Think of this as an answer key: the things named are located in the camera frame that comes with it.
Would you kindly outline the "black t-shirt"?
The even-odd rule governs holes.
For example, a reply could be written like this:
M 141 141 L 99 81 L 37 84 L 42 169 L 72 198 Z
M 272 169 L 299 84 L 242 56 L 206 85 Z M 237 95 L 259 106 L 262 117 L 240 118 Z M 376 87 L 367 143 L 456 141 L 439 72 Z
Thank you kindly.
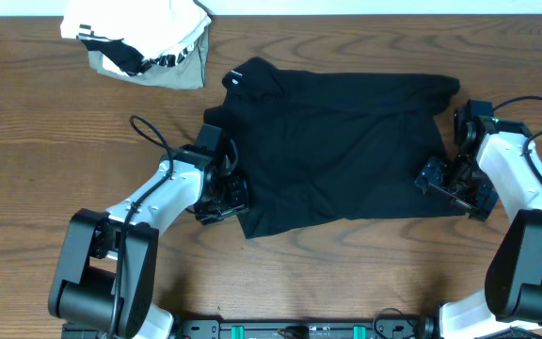
M 423 73 L 310 73 L 254 57 L 222 80 L 224 102 L 203 120 L 238 151 L 248 238 L 338 219 L 440 218 L 449 202 L 415 185 L 446 150 L 435 122 L 456 78 Z

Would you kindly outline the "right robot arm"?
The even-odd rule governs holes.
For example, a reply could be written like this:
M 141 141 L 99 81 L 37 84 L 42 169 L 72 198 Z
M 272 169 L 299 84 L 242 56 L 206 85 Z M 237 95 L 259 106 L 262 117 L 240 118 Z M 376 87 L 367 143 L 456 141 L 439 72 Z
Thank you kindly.
M 533 338 L 542 329 L 542 162 L 536 135 L 496 109 L 474 100 L 460 106 L 457 157 L 430 158 L 415 181 L 472 219 L 486 220 L 501 203 L 510 222 L 483 289 L 421 318 L 417 338 Z

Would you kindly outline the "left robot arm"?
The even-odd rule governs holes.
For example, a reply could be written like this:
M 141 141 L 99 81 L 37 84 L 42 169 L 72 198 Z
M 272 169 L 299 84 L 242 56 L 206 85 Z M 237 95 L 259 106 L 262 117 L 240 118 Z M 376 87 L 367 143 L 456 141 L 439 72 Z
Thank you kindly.
M 48 299 L 50 315 L 83 325 L 95 338 L 169 338 L 173 315 L 152 301 L 158 241 L 183 212 L 203 224 L 248 209 L 238 152 L 219 127 L 165 154 L 156 173 L 103 212 L 71 218 Z

